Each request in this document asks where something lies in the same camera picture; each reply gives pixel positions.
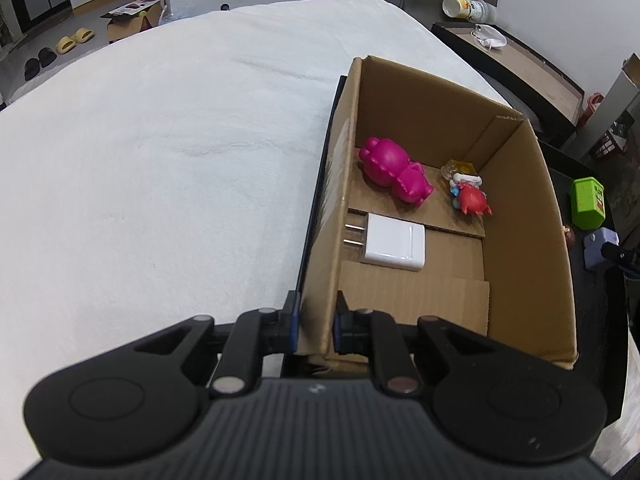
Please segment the brown cardboard box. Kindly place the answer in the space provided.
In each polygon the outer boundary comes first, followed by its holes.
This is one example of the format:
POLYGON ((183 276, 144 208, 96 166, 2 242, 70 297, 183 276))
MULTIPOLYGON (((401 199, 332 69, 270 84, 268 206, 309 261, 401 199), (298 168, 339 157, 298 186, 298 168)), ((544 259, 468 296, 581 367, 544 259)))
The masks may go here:
POLYGON ((336 295, 352 309, 399 323, 437 315, 557 366, 577 360, 570 260, 558 201, 530 123, 516 110, 458 84, 394 62, 355 58, 331 127, 319 223, 302 292, 298 350, 334 370, 362 367, 334 351, 336 295), (362 172, 371 136, 390 139, 420 162, 433 194, 401 203, 362 172), (492 215, 454 209, 440 168, 470 162, 492 215), (422 270, 361 263, 343 244, 349 221, 380 214, 426 229, 422 270))

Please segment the brown-haired girl figurine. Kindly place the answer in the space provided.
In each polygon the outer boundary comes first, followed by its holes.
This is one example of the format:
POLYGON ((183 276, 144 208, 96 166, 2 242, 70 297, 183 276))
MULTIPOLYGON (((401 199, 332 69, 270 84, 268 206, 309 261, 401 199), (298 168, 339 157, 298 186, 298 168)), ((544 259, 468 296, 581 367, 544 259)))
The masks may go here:
POLYGON ((570 226, 568 226, 567 224, 564 224, 563 233, 564 233, 564 237, 565 237, 566 247, 567 248, 572 248, 576 243, 576 236, 575 236, 575 233, 574 233, 573 229, 570 226))

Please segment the lavender toy block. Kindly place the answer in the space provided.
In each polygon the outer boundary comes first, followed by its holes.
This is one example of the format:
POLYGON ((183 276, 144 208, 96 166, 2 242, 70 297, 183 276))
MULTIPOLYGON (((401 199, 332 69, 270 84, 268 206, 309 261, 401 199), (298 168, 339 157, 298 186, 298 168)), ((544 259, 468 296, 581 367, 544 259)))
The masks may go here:
POLYGON ((588 233, 584 238, 584 263, 587 270, 593 270, 605 262, 602 247, 605 243, 618 245, 620 239, 615 231, 604 226, 588 233))

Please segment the green hexagonal toy box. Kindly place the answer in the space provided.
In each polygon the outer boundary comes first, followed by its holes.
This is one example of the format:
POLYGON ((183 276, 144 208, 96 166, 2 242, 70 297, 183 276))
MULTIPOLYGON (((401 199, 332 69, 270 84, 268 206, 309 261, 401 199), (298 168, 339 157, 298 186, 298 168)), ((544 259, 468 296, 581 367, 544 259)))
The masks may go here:
POLYGON ((570 185, 572 222, 579 229, 594 231, 605 220, 604 187, 594 177, 576 179, 570 185))

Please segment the white power adapter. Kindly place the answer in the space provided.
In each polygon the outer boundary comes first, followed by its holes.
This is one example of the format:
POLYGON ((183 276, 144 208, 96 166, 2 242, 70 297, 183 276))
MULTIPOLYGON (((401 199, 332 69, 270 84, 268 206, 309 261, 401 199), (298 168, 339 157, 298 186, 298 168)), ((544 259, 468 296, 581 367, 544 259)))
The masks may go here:
POLYGON ((426 263, 426 229, 420 223, 367 214, 364 223, 345 224, 343 244, 359 250, 358 260, 372 266, 418 272, 426 263))

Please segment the magenta pig figurine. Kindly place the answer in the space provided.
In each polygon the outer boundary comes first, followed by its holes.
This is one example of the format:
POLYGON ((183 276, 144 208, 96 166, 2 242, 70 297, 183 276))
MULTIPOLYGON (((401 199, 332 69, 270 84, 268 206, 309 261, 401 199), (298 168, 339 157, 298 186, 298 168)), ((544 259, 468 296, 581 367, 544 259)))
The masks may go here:
POLYGON ((390 139, 371 136, 358 153, 363 173, 375 184, 388 188, 396 200, 420 207, 434 192, 420 162, 390 139))

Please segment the red crab figurine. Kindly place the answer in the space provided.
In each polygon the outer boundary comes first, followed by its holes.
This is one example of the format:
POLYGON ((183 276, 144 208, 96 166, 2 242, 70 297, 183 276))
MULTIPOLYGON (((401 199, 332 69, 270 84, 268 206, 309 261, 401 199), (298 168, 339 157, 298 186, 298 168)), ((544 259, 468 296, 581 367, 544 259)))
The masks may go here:
POLYGON ((451 205, 455 210, 466 216, 492 215, 487 195, 482 190, 483 179, 470 162, 450 159, 440 168, 440 173, 448 184, 451 205))

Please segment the black framed board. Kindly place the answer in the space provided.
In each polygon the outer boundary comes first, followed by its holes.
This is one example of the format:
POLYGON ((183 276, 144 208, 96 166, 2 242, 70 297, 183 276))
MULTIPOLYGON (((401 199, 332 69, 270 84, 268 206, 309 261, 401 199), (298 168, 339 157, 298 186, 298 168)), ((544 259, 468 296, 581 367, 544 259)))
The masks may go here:
POLYGON ((559 146, 576 131, 585 92, 573 79, 505 30, 506 45, 482 47, 470 23, 435 23, 431 32, 474 70, 495 81, 512 105, 536 120, 535 129, 559 146))

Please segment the white face mask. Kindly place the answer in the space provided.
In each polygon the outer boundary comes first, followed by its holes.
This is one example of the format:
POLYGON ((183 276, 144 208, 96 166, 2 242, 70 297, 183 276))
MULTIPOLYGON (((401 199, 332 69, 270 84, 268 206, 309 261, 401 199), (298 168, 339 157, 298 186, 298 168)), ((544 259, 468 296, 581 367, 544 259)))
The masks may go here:
POLYGON ((471 30, 474 41, 487 51, 499 50, 508 45, 508 40, 498 29, 486 24, 476 24, 471 30))

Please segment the red plastic basket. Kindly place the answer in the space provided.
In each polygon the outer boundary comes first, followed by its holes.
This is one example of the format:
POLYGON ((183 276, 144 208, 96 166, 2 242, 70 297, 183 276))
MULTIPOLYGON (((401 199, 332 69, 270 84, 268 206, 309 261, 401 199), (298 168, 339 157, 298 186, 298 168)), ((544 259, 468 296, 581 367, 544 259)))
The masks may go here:
POLYGON ((580 116, 578 120, 578 125, 577 125, 578 129, 582 128, 587 122, 589 122, 589 119, 597 110, 597 108, 600 106, 600 104, 603 102, 603 100, 604 100, 604 95, 601 94, 600 92, 593 93, 587 99, 585 110, 582 112, 582 116, 580 116))

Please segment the open cardboard box on floor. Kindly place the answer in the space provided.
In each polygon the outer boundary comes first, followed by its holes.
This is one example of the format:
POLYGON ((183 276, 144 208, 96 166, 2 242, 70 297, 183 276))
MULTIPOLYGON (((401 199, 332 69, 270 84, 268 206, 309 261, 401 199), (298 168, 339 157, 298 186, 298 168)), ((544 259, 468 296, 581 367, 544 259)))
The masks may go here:
POLYGON ((109 44, 154 28, 160 22, 164 8, 160 0, 136 0, 102 15, 109 44))

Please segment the white paper cup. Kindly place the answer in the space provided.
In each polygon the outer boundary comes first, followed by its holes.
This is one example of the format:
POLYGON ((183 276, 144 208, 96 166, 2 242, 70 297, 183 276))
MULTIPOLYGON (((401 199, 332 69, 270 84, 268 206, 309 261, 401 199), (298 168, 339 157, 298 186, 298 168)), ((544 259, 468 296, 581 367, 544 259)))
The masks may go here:
POLYGON ((442 0, 442 12, 447 18, 476 24, 495 24, 497 8, 484 0, 442 0))

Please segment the yellow slipper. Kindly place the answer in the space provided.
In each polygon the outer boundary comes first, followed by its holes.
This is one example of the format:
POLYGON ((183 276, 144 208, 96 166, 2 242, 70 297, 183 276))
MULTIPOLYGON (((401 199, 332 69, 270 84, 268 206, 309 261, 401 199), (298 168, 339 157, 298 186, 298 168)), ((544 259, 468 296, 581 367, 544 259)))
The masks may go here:
POLYGON ((85 44, 94 37, 94 31, 85 27, 77 29, 73 34, 72 39, 76 44, 85 44))
POLYGON ((60 40, 58 40, 58 43, 55 46, 55 50, 56 52, 58 52, 58 54, 64 55, 70 52, 70 50, 73 50, 74 47, 76 47, 76 41, 69 36, 64 36, 60 40))

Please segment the black slipper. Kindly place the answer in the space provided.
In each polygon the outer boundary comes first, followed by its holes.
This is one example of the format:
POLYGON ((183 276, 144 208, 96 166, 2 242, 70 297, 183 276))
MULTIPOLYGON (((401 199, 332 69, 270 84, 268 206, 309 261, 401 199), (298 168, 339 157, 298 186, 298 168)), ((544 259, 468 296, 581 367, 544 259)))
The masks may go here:
POLYGON ((40 72, 40 63, 38 58, 29 58, 24 66, 24 78, 26 81, 30 81, 35 78, 40 72))
POLYGON ((56 53, 50 48, 42 48, 38 52, 38 61, 42 68, 46 68, 51 65, 57 57, 56 53))

